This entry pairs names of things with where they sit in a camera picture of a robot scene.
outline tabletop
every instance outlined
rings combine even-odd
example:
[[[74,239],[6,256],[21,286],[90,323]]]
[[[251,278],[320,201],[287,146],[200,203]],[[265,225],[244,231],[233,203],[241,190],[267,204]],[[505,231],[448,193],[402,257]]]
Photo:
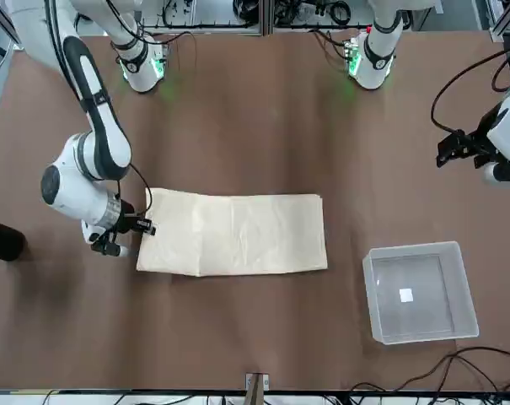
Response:
[[[456,348],[510,350],[510,189],[486,185],[471,160],[437,169],[445,134],[429,120],[442,86],[500,49],[488,33],[404,34],[373,92],[348,81],[307,33],[183,37],[166,80],[140,95],[108,40],[87,41],[150,186],[320,194],[329,268],[187,278],[92,252],[77,221],[40,197],[43,169],[88,122],[59,74],[18,53],[0,105],[0,222],[24,232],[29,251],[0,262],[0,387],[241,389],[258,371],[272,389],[391,388]],[[499,101],[495,66],[460,79],[439,120],[474,129]],[[136,175],[122,197],[143,206]],[[442,240],[460,243],[480,336],[375,342],[362,258],[376,246]],[[125,242],[136,251],[140,238]],[[470,359],[510,380],[510,359]],[[434,389],[440,378],[412,387]],[[447,388],[482,386],[456,364]]]

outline transparent box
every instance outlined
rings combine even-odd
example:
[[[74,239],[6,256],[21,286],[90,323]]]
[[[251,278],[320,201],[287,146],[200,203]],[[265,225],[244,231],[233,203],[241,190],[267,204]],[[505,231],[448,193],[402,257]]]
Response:
[[[371,249],[363,273],[371,329],[379,342],[480,334],[457,242]]]

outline white label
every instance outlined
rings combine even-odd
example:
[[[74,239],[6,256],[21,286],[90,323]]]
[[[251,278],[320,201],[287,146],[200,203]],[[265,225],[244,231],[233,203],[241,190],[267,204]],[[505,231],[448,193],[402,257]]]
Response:
[[[411,289],[400,289],[400,302],[412,302],[414,300],[414,296],[412,295]]]

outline robotic arm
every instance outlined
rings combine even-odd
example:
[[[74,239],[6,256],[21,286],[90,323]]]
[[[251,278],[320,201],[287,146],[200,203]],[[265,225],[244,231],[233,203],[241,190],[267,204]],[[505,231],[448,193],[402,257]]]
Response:
[[[510,90],[481,118],[477,129],[469,134],[453,131],[438,144],[438,167],[469,157],[474,157],[476,169],[484,168],[488,182],[510,181]]]
[[[127,250],[115,243],[118,232],[135,230],[153,235],[155,228],[142,214],[134,214],[130,203],[120,200],[99,183],[105,180],[119,182],[126,175],[132,156],[131,146],[115,116],[95,61],[72,25],[67,0],[60,0],[59,7],[55,7],[55,0],[46,0],[46,5],[52,3],[52,7],[45,7],[45,10],[42,6],[26,8],[27,2],[35,3],[35,0],[22,0],[18,3],[19,6],[24,4],[22,8],[17,8],[14,2],[11,3],[11,12],[15,27],[22,31],[29,27],[35,30],[33,35],[21,35],[27,52],[45,64],[62,70],[91,127],[88,132],[71,136],[56,161],[46,168],[41,179],[42,197],[57,211],[82,221],[84,239],[92,245],[93,250],[104,255],[124,256]],[[73,1],[75,3],[96,5],[101,1],[76,0]],[[111,19],[109,27],[114,27]],[[50,42],[41,51],[45,28],[50,31]],[[150,84],[153,87],[160,78],[153,69],[154,61],[151,58],[157,55],[148,52],[148,44],[141,46],[139,40],[133,42],[133,38],[118,35],[112,39],[113,42],[120,42],[115,43],[115,48],[123,50],[120,58],[127,66],[132,60],[126,61],[126,53],[135,53],[133,49],[146,49],[137,57],[136,72],[135,69],[133,72],[130,70],[131,75],[127,77],[135,89]],[[122,43],[126,40],[129,40],[129,46]]]
[[[379,88],[389,75],[395,47],[403,32],[400,10],[423,10],[436,0],[368,0],[374,11],[373,27],[345,42],[346,71],[365,89]]]

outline green led light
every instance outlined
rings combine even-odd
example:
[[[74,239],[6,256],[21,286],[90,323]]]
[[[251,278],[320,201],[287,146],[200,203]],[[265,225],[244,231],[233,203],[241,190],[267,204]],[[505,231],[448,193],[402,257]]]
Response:
[[[386,72],[386,78],[389,76],[389,71],[391,70],[391,65],[393,64],[393,60],[395,59],[395,57],[391,57],[391,59],[389,59],[389,62],[388,62],[388,71]]]
[[[162,78],[164,76],[163,63],[161,61],[156,61],[152,59],[153,71],[157,75],[158,78]]]
[[[121,71],[123,72],[123,78],[125,80],[127,80],[127,72],[126,72],[126,67],[123,66],[123,63],[120,61],[120,66],[121,66]]]
[[[356,54],[354,58],[350,61],[350,67],[348,68],[348,72],[351,76],[356,77],[357,70],[359,69],[359,64],[362,62],[362,55]]]

